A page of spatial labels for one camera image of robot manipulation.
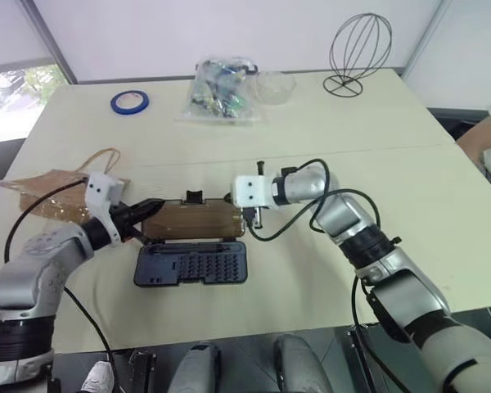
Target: floor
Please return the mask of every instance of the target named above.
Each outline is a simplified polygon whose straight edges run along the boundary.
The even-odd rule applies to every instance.
[[[457,120],[439,121],[454,138],[458,138],[471,127],[471,124]],[[5,176],[23,141],[24,139],[16,139],[0,142],[0,179]],[[485,310],[458,313],[455,317],[491,337],[491,318]],[[403,379],[404,383],[410,386],[412,391],[432,392],[434,390],[427,371],[413,348],[391,341],[378,326],[370,327],[368,331],[376,352]],[[361,391],[360,388],[355,389],[355,387],[360,381],[353,380],[351,377],[346,353],[342,347],[342,342],[346,339],[346,332],[347,327],[330,327],[296,332],[296,334],[302,336],[310,344],[322,361],[322,366],[335,392],[359,392]],[[219,391],[221,393],[277,391],[271,351],[273,342],[279,334],[281,333],[217,340],[216,344],[222,351],[223,357],[223,372]],[[154,392],[167,390],[174,370],[193,345],[194,343],[191,342],[136,350],[137,352],[156,354]],[[137,352],[126,350],[116,355],[121,382],[127,393],[133,391],[133,368],[130,359],[131,355]],[[61,379],[62,391],[65,393],[77,391],[92,365],[98,360],[105,359],[106,356],[103,353],[57,355],[54,375]],[[386,385],[389,391],[398,392],[392,382],[387,381]]]

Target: shoe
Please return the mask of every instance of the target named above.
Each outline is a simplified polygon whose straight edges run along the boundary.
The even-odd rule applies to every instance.
[[[82,385],[89,393],[111,393],[115,386],[113,369],[109,362],[96,362]]]

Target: beige tabletop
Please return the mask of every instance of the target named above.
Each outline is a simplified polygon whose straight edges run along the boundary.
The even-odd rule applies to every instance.
[[[257,158],[266,160],[269,173],[320,156],[342,186],[373,197],[383,229],[403,239],[402,247],[454,310],[491,305],[491,187],[390,71],[364,81],[364,94],[350,100],[321,91],[322,78],[296,75],[294,100],[266,108],[265,124],[239,129],[175,121],[186,82],[64,88],[49,102],[7,178],[73,169],[96,150],[114,146],[122,159],[112,174],[131,179],[128,203],[179,198],[187,189],[221,197],[234,176],[255,172]],[[126,88],[147,91],[151,106],[135,116],[111,113],[109,99]],[[20,213],[18,200],[15,192],[0,189],[0,266],[7,232]],[[261,233],[274,232],[297,209],[266,212]],[[56,225],[30,216],[11,254]],[[68,287],[114,348],[349,324],[353,270],[336,246],[306,225],[302,218],[271,243],[245,235],[249,277],[241,285],[135,287],[139,245],[130,241],[98,251]],[[362,297],[358,305],[361,319],[373,320]],[[53,345],[60,352],[102,348],[65,296]]]

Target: white wall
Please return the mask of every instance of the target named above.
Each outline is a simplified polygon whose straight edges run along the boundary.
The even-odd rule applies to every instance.
[[[387,66],[405,66],[439,0],[36,0],[79,81],[192,75],[203,56],[242,55],[262,69],[326,69],[350,16],[394,29]]]
[[[0,65],[50,57],[16,0],[0,0]]]
[[[453,0],[424,48],[409,87],[429,107],[491,103],[491,0]]]

